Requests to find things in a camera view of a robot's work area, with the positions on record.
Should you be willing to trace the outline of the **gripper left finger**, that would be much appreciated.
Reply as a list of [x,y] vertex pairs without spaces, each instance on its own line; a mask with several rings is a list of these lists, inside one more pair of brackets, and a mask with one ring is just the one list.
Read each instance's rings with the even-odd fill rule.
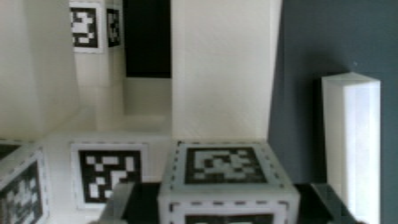
[[91,224],[129,224],[123,218],[136,183],[120,183],[115,187],[115,193],[107,201],[106,209],[99,220]]

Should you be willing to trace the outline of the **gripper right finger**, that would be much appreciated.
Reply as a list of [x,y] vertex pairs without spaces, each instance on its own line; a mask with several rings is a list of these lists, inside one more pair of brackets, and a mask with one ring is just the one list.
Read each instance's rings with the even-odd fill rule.
[[358,224],[356,217],[331,185],[317,183],[312,185],[312,188],[326,211],[328,224]]

